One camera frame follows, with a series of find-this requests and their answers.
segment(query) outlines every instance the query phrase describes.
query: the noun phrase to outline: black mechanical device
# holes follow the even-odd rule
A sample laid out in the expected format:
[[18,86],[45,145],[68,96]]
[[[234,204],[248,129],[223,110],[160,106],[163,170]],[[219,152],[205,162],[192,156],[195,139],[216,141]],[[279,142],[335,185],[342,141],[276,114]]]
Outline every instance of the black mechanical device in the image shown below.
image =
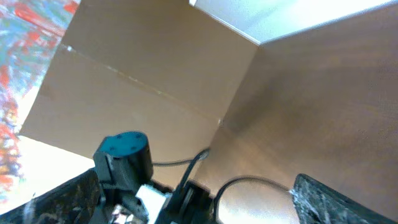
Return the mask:
[[222,193],[247,180],[289,194],[301,223],[395,223],[305,174],[297,176],[292,190],[262,177],[237,177],[213,198],[208,189],[188,180],[195,163],[208,153],[205,149],[189,161],[174,163],[190,165],[172,190],[152,180],[153,163],[144,133],[106,137],[94,153],[94,169],[3,214],[0,223],[221,223],[217,210]]

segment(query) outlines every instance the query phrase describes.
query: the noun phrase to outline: multicolored pattern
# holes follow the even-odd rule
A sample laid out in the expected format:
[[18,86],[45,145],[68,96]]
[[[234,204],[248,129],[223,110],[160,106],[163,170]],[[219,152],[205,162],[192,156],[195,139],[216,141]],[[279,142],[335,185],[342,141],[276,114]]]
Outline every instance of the multicolored pattern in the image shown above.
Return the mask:
[[32,104],[26,96],[41,85],[79,3],[0,0],[0,204],[24,180],[17,137],[22,104]]

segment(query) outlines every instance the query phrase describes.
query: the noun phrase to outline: cardboard panel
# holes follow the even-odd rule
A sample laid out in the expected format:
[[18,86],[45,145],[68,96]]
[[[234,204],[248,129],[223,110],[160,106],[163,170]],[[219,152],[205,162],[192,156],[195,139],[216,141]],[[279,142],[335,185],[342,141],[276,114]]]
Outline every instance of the cardboard panel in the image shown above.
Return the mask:
[[[184,105],[60,47],[22,134],[91,158],[105,136],[140,130],[149,137],[153,161],[172,161],[207,147],[216,127]],[[184,169],[156,170],[155,179],[174,187]]]
[[63,43],[222,118],[257,46],[188,1],[82,1]]
[[212,143],[223,153],[197,179],[216,190],[220,179],[261,174],[291,187],[303,172],[398,220],[397,10],[262,45]]

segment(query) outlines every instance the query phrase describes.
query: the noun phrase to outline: colorful fabric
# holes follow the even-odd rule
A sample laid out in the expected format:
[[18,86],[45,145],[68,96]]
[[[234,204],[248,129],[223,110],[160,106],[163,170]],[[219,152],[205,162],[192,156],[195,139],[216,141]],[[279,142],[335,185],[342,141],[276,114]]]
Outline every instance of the colorful fabric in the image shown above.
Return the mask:
[[24,180],[18,132],[80,0],[0,0],[0,204]]

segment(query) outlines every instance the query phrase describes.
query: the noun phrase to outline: cable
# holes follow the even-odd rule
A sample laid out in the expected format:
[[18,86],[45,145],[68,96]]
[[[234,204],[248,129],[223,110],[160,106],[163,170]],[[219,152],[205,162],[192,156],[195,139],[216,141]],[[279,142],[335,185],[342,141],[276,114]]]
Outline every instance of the cable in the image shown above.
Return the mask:
[[230,179],[227,183],[225,183],[217,192],[216,197],[214,198],[214,206],[213,206],[213,221],[215,222],[217,220],[217,212],[218,212],[218,204],[220,203],[220,198],[222,196],[222,194],[224,193],[224,191],[231,185],[238,183],[238,182],[242,182],[242,181],[255,181],[255,182],[260,182],[262,184],[266,184],[266,185],[270,185],[271,187],[277,189],[277,190],[281,190],[287,194],[290,195],[289,193],[289,188],[287,188],[286,186],[275,182],[273,180],[270,180],[268,178],[265,177],[257,177],[257,176],[253,176],[253,175],[245,175],[245,176],[238,176],[238,177],[234,177],[232,179]]
[[[206,159],[208,155],[209,155],[208,153],[202,155],[199,158],[199,160],[202,161],[202,160]],[[182,159],[179,161],[171,161],[171,162],[153,162],[152,165],[159,166],[159,167],[180,166],[180,165],[188,164],[188,163],[192,162],[192,160],[193,160],[193,158]]]
[[186,169],[184,176],[181,179],[181,182],[179,185],[175,188],[176,192],[180,192],[183,186],[185,185],[186,181],[188,180],[189,174],[191,173],[193,167],[197,163],[197,161],[203,157],[207,157],[209,154],[210,148],[206,148],[202,150],[202,152],[199,152],[192,160],[191,163],[189,164],[188,168]]

